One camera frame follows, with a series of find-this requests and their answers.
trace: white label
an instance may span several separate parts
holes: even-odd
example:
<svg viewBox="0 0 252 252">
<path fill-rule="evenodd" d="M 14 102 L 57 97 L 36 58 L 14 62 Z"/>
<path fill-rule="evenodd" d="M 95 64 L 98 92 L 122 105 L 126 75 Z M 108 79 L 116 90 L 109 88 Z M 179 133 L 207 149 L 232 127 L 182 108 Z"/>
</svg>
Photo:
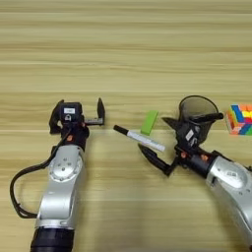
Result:
<svg viewBox="0 0 252 252">
<path fill-rule="evenodd" d="M 65 114 L 75 114 L 75 108 L 65 107 L 64 113 Z"/>
<path fill-rule="evenodd" d="M 146 145 L 146 146 L 150 146 L 153 147 L 161 152 L 164 152 L 165 150 L 165 146 L 153 141 L 152 139 L 146 138 L 144 136 L 138 135 L 135 132 L 129 131 L 127 134 L 128 137 L 133 138 L 139 142 L 141 142 L 142 144 Z"/>
<path fill-rule="evenodd" d="M 190 130 L 190 131 L 187 133 L 186 137 L 185 137 L 186 140 L 189 141 L 189 140 L 192 138 L 193 135 L 194 135 L 194 134 L 193 134 L 193 131 Z"/>
</svg>

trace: black cable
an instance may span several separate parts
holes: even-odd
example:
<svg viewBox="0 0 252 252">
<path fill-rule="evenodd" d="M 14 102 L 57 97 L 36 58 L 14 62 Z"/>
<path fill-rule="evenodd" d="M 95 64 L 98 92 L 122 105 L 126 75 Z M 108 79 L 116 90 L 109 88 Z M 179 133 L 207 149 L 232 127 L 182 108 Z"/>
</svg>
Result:
<svg viewBox="0 0 252 252">
<path fill-rule="evenodd" d="M 69 134 L 71 133 L 72 129 L 69 129 L 68 133 L 61 139 L 61 141 L 58 143 L 58 145 L 56 146 L 56 148 L 54 148 L 53 152 L 51 153 L 50 157 L 39 164 L 27 167 L 21 171 L 19 171 L 12 179 L 11 184 L 10 184 L 10 195 L 11 195 L 11 200 L 12 200 L 12 204 L 13 207 L 15 209 L 15 211 L 17 212 L 17 214 L 19 215 L 20 218 L 23 219 L 35 219 L 37 214 L 28 212 L 26 210 L 24 210 L 21 207 L 21 204 L 17 202 L 16 197 L 15 197 L 15 192 L 14 192 L 14 185 L 15 182 L 23 175 L 26 175 L 28 173 L 34 172 L 34 171 L 38 171 L 40 169 L 45 169 L 49 166 L 50 162 L 54 159 L 59 147 L 63 144 L 63 142 L 67 139 L 67 137 L 69 136 Z"/>
</svg>

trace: colorful toy block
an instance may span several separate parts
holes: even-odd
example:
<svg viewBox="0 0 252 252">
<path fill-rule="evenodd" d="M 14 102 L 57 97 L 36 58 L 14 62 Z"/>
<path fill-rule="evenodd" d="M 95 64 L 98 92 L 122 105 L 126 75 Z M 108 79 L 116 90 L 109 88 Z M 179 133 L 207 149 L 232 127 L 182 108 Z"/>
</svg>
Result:
<svg viewBox="0 0 252 252">
<path fill-rule="evenodd" d="M 252 105 L 232 105 L 225 115 L 225 121 L 230 134 L 252 136 Z"/>
</svg>

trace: white marker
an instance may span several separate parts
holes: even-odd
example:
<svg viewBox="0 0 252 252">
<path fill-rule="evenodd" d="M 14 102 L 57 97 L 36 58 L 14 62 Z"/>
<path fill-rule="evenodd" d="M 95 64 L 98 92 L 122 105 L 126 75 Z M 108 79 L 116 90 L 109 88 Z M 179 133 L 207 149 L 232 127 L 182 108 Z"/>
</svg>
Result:
<svg viewBox="0 0 252 252">
<path fill-rule="evenodd" d="M 164 152 L 164 150 L 165 150 L 165 146 L 153 141 L 152 139 L 149 139 L 149 138 L 147 138 L 143 135 L 137 134 L 135 132 L 126 130 L 118 125 L 114 125 L 114 130 L 129 137 L 129 138 L 137 140 L 138 142 L 140 142 L 143 145 L 150 146 L 150 147 L 155 148 L 161 152 Z"/>
</svg>

